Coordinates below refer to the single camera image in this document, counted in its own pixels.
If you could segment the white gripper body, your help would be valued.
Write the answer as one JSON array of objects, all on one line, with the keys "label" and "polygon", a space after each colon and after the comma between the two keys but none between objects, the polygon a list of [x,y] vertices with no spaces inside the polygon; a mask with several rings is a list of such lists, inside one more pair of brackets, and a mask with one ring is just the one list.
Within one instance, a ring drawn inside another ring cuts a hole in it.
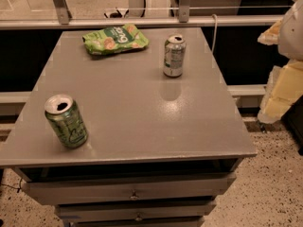
[{"label": "white gripper body", "polygon": [[281,21],[278,52],[291,60],[303,61],[303,0],[296,1]]}]

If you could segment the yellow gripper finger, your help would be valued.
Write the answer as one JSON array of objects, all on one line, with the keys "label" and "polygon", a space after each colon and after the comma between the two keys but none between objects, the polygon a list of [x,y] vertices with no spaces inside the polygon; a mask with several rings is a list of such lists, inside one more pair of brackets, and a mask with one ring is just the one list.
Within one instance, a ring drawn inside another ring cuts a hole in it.
[{"label": "yellow gripper finger", "polygon": [[270,72],[265,95],[260,103],[258,121],[272,124],[303,96],[303,62],[290,60]]},{"label": "yellow gripper finger", "polygon": [[265,45],[278,44],[279,31],[282,21],[279,20],[258,36],[258,42]]}]

